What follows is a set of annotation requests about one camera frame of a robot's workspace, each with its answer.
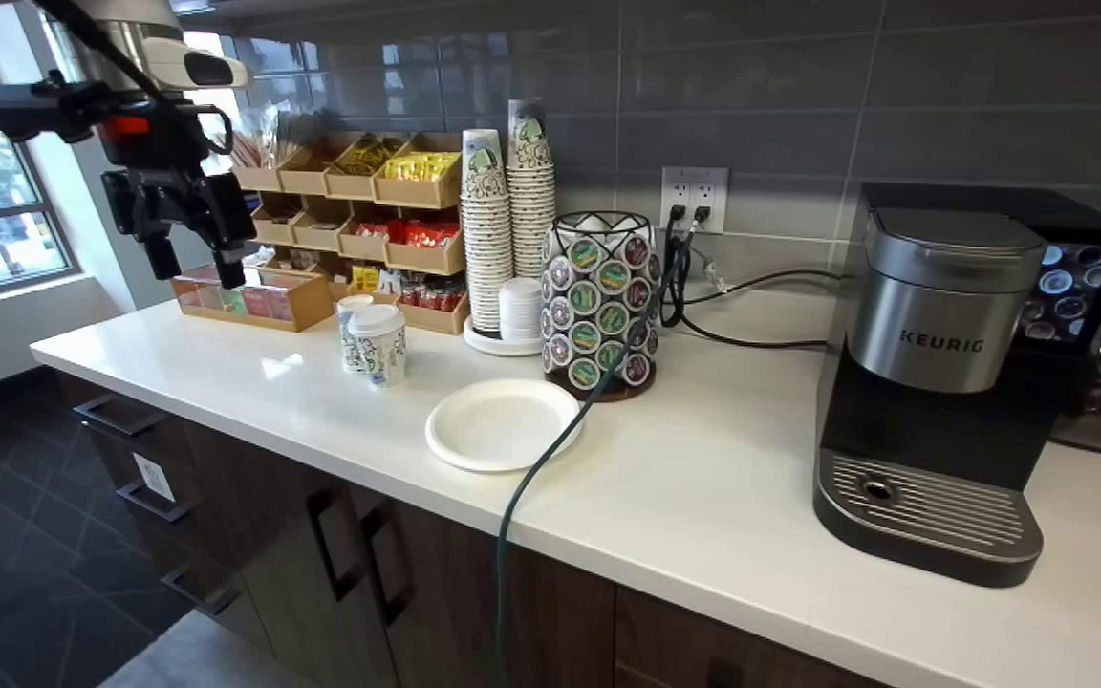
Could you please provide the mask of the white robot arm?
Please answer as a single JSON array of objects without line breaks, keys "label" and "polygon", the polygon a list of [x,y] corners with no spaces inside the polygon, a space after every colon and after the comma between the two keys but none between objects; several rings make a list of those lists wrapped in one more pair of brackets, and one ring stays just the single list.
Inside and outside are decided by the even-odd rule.
[{"label": "white robot arm", "polygon": [[196,104],[200,90],[239,90],[243,67],[182,37],[167,0],[35,0],[81,46],[99,178],[113,231],[135,236],[158,278],[178,274],[172,231],[191,231],[220,286],[243,285],[252,217],[233,178],[233,120]]}]

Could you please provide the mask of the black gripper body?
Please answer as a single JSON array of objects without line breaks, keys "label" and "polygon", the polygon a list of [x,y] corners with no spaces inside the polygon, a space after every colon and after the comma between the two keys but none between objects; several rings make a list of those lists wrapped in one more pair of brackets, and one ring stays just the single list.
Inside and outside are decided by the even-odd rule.
[{"label": "black gripper body", "polygon": [[109,170],[102,174],[102,195],[113,225],[135,236],[136,217],[163,225],[178,221],[211,243],[211,211],[202,204],[202,181],[227,178],[208,174],[202,161],[214,142],[200,128],[202,106],[120,106],[97,136]]}]

